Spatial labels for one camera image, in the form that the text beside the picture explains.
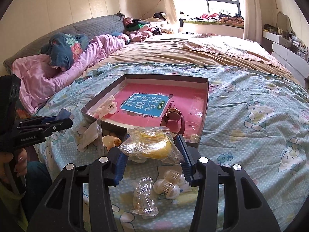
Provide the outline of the left hand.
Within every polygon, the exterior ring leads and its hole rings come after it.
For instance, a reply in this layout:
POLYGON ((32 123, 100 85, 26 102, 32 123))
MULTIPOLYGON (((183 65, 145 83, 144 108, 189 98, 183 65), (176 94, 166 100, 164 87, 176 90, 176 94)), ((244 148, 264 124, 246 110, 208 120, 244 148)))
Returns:
POLYGON ((1 180, 4 183, 9 183, 8 176, 5 173, 4 164, 14 161, 14 172, 17 173, 17 176, 25 176, 27 174, 27 151, 25 148, 17 151, 15 155, 10 152, 1 152, 0 153, 0 162, 1 162, 1 180))

